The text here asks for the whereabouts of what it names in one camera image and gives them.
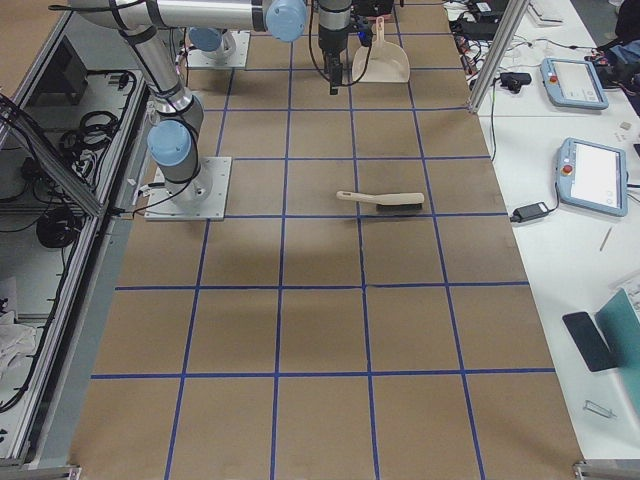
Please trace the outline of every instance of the brush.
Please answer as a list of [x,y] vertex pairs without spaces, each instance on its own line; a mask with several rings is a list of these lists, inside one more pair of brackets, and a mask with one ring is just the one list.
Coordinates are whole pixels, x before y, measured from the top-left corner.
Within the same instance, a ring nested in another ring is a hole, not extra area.
[[379,212],[420,210],[424,195],[422,193],[385,193],[382,195],[367,195],[366,193],[338,192],[339,200],[352,202],[373,203]]

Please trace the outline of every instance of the gray floor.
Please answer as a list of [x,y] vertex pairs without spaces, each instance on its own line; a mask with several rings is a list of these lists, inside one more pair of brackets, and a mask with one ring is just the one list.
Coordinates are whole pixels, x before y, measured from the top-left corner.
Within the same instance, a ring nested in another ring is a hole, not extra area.
[[612,40],[618,18],[616,7],[607,0],[571,0],[571,3],[596,45]]

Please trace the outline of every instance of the black round object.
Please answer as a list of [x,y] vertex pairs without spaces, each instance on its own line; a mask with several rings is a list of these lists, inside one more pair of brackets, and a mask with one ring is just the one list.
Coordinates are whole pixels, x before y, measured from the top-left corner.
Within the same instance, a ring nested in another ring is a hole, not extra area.
[[69,207],[58,207],[38,219],[36,235],[43,247],[64,248],[78,238],[81,228],[80,218]]

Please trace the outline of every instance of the black phone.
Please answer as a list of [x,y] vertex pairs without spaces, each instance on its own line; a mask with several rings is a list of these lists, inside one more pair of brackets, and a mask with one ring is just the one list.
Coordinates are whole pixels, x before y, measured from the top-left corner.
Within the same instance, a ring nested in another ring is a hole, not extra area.
[[600,372],[617,366],[609,347],[587,312],[569,313],[562,320],[590,371]]

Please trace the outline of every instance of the dustpan handle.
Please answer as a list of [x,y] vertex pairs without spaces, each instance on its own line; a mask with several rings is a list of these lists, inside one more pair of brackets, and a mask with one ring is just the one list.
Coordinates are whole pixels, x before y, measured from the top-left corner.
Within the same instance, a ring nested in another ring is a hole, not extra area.
[[376,18],[376,44],[382,45],[384,43],[384,17],[380,16]]

